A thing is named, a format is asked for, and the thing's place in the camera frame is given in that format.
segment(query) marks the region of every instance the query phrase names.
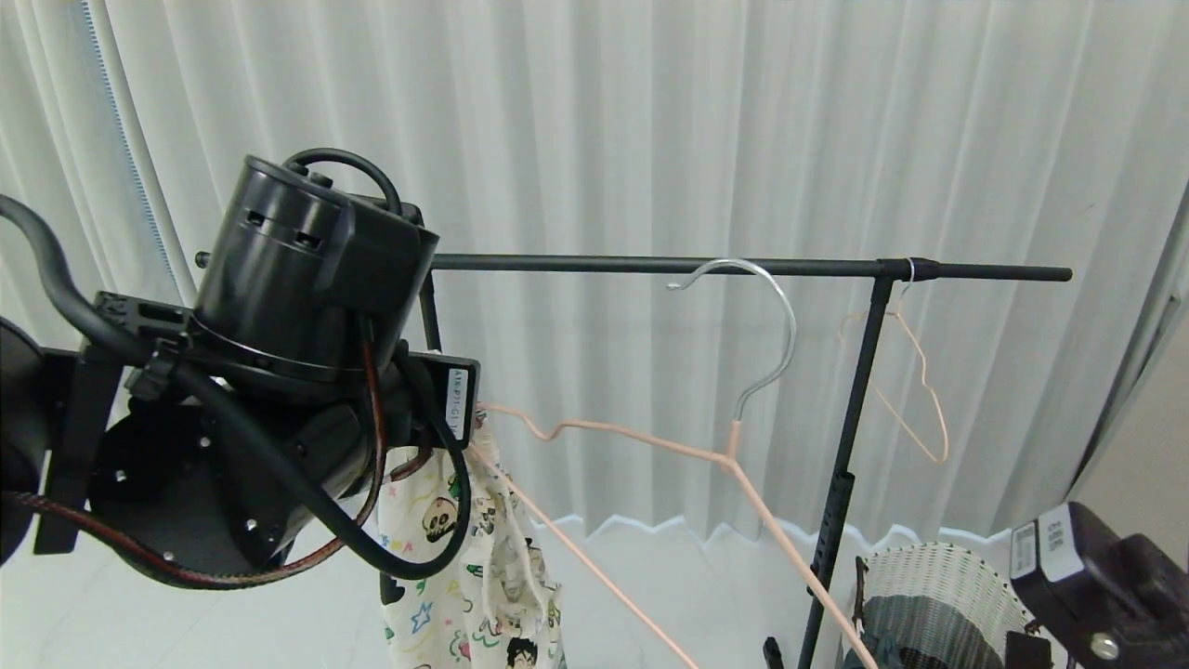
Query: cartoon print fabric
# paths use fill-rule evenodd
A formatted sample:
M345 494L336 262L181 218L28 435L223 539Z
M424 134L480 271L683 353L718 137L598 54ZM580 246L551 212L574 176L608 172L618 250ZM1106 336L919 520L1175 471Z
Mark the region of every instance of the cartoon print fabric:
M380 575L384 637L394 669L565 669L561 587L549 579L528 535L520 500L473 452L498 462L491 427L479 412L467 449L471 526L458 557L422 581ZM395 467L404 449L390 456ZM380 542L404 560L442 550L458 522L458 480L435 452L419 472L384 486Z

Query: white floor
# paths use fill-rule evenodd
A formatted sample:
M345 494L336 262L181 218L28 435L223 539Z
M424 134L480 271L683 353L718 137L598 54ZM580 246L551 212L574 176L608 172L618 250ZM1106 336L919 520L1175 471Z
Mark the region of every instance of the white floor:
M577 519L562 526L572 536L583 534ZM681 667L556 539L543 530L539 535L551 572L566 586L562 630L571 668ZM795 529L789 536L807 556L809 537ZM321 528L307 531L298 553L325 537ZM1006 564L1002 535L942 538L976 550L993 566ZM910 532L893 531L876 548L914 541ZM30 543L0 572L4 669L389 667L377 578L353 555L342 553L282 583L206 593L149 581L88 538L61 557L33 558ZM703 543L680 520L656 530L612 522L585 545L700 667L762 668L760 649L768 636L780 642L786 665L797 665L810 597L773 542L722 529ZM844 566L870 548L848 535L833 588L844 608L854 582ZM825 630L816 668L832 667L836 658L836 627L828 621Z

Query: white laundry basket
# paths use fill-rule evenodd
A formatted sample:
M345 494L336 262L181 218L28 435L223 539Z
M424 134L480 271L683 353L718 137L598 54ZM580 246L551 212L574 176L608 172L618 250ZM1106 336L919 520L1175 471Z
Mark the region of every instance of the white laundry basket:
M867 568L863 632L892 639L905 669L1002 669L1007 632L1031 619L1007 581L952 544L889 549Z

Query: clothes rack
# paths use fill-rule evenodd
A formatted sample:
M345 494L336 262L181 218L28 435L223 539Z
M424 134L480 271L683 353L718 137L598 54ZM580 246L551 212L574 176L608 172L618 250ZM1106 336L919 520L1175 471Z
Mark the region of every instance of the clothes rack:
M712 258L655 255L561 255L561 254L498 254L498 253L440 253L434 257L430 271L421 288L421 314L426 342L441 349L441 329L434 301L433 270L439 271L530 271L530 272L590 272L590 273L688 273ZM1061 266L960 264L929 258L881 258L874 260L748 258L775 276L837 276L872 278L870 303L858 348L858 361L850 386L850 397L843 417L842 435L835 456L825 510L818 525L818 541L811 568L826 588L833 578L838 548L847 523L847 512L855 487L855 475L849 472L850 455L858 434L863 400L875 362L885 310L897 280L932 280L935 278L975 278L993 280L1064 282L1072 278L1072 270ZM713 273L744 274L744 270L724 266ZM805 625L799 669L810 669L822 629L824 608L813 600ZM766 658L773 657L775 644L765 645Z

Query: hanger hook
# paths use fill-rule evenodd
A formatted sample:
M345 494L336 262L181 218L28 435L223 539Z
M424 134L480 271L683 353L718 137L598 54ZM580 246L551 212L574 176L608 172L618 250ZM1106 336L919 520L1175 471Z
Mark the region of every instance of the hanger hook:
M772 289L776 292L776 296L780 297L781 305L785 308L785 351L780 355L780 364L776 366L775 370L769 372L767 377L748 386L747 390L744 390L743 393L740 395L738 402L735 403L735 421L743 421L743 406L747 405L748 398L755 395L755 392L759 391L760 389L763 389L768 384L775 381L788 367L788 364L792 362L793 341L797 339L797 314L793 313L793 305L788 303L788 296L786 296L784 289L780 288L780 283L776 283L776 279L773 278L770 273L768 273L768 270L763 269L762 266L755 264L751 260L744 260L741 258L718 258L710 260L706 264L693 270L693 273L687 276L685 280L681 280L679 283L669 283L665 288L667 290L685 290L690 285L693 285L693 282L697 280L698 277L719 266L737 266L740 269L746 269L751 273L767 279L768 284L772 285Z

